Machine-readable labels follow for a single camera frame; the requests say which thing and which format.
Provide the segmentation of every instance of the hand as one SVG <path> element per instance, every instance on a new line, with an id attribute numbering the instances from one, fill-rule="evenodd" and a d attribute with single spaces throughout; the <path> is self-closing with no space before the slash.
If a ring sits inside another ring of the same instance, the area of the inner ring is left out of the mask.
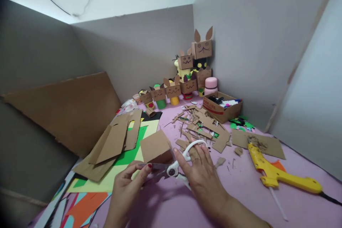
<path id="1" fill-rule="evenodd" d="M 230 196 L 217 175 L 208 148 L 195 145 L 200 159 L 195 159 L 192 166 L 184 159 L 181 152 L 174 148 L 175 157 L 188 178 L 192 193 L 203 211 L 223 227 L 267 227 L 270 226 L 249 211 L 237 199 Z"/>
<path id="2" fill-rule="evenodd" d="M 139 166 L 141 161 L 133 161 L 122 172 L 115 176 L 112 198 L 104 228 L 125 227 L 129 220 L 129 211 L 137 199 L 141 186 L 151 172 L 152 165 L 143 168 Z M 135 171 L 141 170 L 132 181 Z"/>

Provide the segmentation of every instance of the yellow glue gun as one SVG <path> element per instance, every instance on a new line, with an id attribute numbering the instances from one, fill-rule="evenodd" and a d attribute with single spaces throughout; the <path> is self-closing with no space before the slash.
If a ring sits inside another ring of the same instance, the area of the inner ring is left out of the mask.
<path id="1" fill-rule="evenodd" d="M 270 163 L 264 159 L 262 153 L 259 148 L 254 146 L 252 143 L 248 144 L 248 150 L 250 156 L 252 157 L 255 169 L 258 171 L 264 171 L 264 176 L 260 177 L 261 182 L 266 187 L 278 187 L 278 180 L 284 183 L 288 183 L 292 186 L 298 187 L 305 191 L 319 194 L 322 192 L 322 186 L 315 180 L 309 177 L 301 178 L 298 176 L 290 175 L 286 173 L 286 170 L 279 162 L 279 160 L 275 163 Z"/>

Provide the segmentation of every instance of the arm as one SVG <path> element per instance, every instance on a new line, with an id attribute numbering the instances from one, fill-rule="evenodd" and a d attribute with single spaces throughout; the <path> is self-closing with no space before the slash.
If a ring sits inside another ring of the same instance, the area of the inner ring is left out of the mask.
<path id="1" fill-rule="evenodd" d="M 195 148 L 200 159 L 195 159 L 192 166 L 185 161 L 178 149 L 173 150 L 189 180 L 192 193 L 204 212 L 222 227 L 269 228 L 265 221 L 225 191 L 207 147 L 196 145 Z"/>

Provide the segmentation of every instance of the left hand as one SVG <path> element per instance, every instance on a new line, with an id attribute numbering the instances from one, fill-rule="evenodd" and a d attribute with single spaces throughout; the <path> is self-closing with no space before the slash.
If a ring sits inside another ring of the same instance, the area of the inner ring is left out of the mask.
<path id="1" fill-rule="evenodd" d="M 152 164 L 142 168 L 138 165 L 140 163 L 143 162 L 133 161 L 125 170 L 115 176 L 112 198 L 104 228 L 126 226 L 129 220 L 129 211 L 152 168 Z M 132 181 L 132 175 L 137 170 L 141 171 Z"/>

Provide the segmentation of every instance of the yellow cylinder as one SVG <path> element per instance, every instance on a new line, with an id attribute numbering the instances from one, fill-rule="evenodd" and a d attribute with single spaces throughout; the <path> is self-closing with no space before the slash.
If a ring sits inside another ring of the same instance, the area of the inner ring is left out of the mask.
<path id="1" fill-rule="evenodd" d="M 178 96 L 170 98 L 170 103 L 172 105 L 178 105 L 179 104 L 179 98 Z"/>

